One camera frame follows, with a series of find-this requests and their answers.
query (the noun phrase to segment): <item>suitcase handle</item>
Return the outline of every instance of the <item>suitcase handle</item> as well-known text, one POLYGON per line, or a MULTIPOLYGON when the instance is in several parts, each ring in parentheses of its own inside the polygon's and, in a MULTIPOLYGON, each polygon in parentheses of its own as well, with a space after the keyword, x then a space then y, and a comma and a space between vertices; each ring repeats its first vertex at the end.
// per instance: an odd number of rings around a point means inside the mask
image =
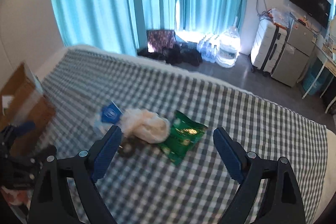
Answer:
POLYGON ((277 49, 277 44, 275 43, 274 46, 273 46, 273 51, 272 51, 271 55, 269 56, 269 59, 268 59, 268 60, 271 60, 271 59, 272 59, 272 57, 273 57, 273 55, 274 55, 276 49, 277 49))

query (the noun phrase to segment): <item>white suitcase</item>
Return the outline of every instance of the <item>white suitcase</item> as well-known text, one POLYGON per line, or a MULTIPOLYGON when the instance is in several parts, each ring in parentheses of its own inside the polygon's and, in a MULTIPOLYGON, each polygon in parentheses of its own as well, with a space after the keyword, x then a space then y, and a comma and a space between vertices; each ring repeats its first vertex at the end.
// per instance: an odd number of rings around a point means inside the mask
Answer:
POLYGON ((270 21, 268 18, 261 19, 251 50, 252 72, 259 69, 264 73, 271 73, 279 56, 287 30, 284 30, 270 21))

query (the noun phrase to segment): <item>table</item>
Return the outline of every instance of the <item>table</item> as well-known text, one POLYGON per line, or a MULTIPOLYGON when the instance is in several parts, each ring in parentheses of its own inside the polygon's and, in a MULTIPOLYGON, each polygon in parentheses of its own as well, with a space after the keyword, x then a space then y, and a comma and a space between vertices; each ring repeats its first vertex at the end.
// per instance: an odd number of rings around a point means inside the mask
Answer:
MULTIPOLYGON (((307 94, 309 93, 309 91, 311 90, 311 88, 314 86, 314 84, 316 83, 317 79, 320 77, 322 71, 324 68, 327 68, 334 76, 331 78, 331 80, 329 81, 328 85, 326 86, 325 90, 322 92, 321 96, 323 96, 323 94, 326 92, 326 90, 328 89, 328 87, 330 86, 332 80, 334 79, 334 77, 336 76, 336 63, 335 61, 322 50, 323 47, 323 37, 322 35, 318 36, 318 39, 315 43, 315 54, 317 56, 318 59, 320 59, 320 61, 322 62, 322 68, 320 69, 319 73, 317 74, 316 78, 314 79, 314 81, 311 83, 310 87, 308 88, 308 90, 306 91, 306 93, 303 95, 302 99, 304 99, 307 94)), ((325 113, 328 113, 329 108, 333 105, 333 103, 336 102, 336 96, 335 98, 330 102, 330 104, 327 106, 325 113)))

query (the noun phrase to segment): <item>gingham bedspread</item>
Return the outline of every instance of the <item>gingham bedspread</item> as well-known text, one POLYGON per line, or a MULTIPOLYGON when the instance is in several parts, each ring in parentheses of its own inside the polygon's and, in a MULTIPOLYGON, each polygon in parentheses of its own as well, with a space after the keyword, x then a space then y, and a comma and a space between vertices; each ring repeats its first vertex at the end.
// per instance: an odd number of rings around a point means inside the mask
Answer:
MULTIPOLYGON (((111 100, 122 111, 145 108, 168 119, 178 109, 209 127, 179 166, 152 145, 128 159, 115 155, 97 188, 119 224, 217 223, 239 186, 214 147, 217 127, 261 158, 290 160, 312 223, 327 163, 325 126, 223 85, 83 50, 69 50, 42 85, 57 113, 39 147, 53 143, 59 159, 102 137, 89 120, 111 100)), ((247 223, 256 217, 265 186, 247 223)), ((73 181, 70 190, 80 220, 88 222, 73 181)))

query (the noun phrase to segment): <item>television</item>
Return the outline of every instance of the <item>television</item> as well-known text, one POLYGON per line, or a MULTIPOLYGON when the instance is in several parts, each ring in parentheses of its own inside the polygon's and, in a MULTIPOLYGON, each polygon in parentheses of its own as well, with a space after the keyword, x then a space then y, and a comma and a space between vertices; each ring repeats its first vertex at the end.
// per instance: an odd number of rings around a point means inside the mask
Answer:
POLYGON ((331 5, 327 0, 289 0, 327 28, 331 5))

